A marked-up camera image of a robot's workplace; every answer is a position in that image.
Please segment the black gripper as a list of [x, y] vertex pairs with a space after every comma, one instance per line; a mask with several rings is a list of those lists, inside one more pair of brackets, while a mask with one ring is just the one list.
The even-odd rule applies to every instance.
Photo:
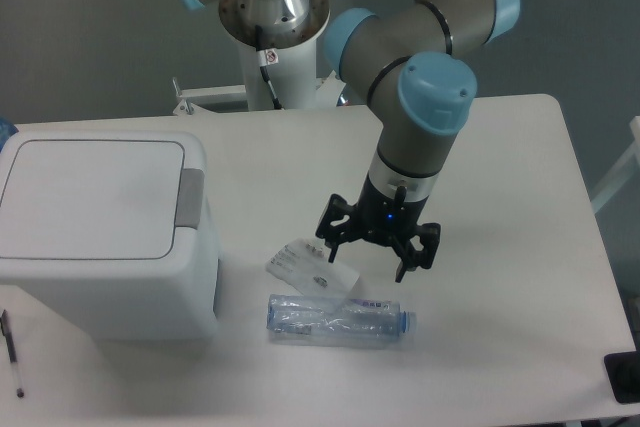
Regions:
[[426, 202], [427, 198], [397, 203], [395, 196], [387, 197], [366, 177], [356, 204], [348, 204], [338, 194], [329, 197], [315, 236], [329, 249], [329, 263], [344, 243], [365, 240], [391, 245], [400, 259], [395, 282], [401, 283], [408, 272], [431, 269], [437, 254], [441, 225], [418, 223]]

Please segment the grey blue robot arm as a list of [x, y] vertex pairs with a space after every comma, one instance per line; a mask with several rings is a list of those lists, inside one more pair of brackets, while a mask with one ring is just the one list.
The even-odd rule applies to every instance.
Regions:
[[252, 110], [314, 107], [325, 55], [382, 132], [358, 200], [332, 195], [316, 234], [331, 252], [357, 240], [391, 248], [398, 277], [430, 268], [441, 227], [419, 218], [477, 92], [462, 57], [512, 29], [520, 0], [413, 0], [388, 18], [363, 8], [332, 16], [328, 0], [182, 1], [217, 6]]

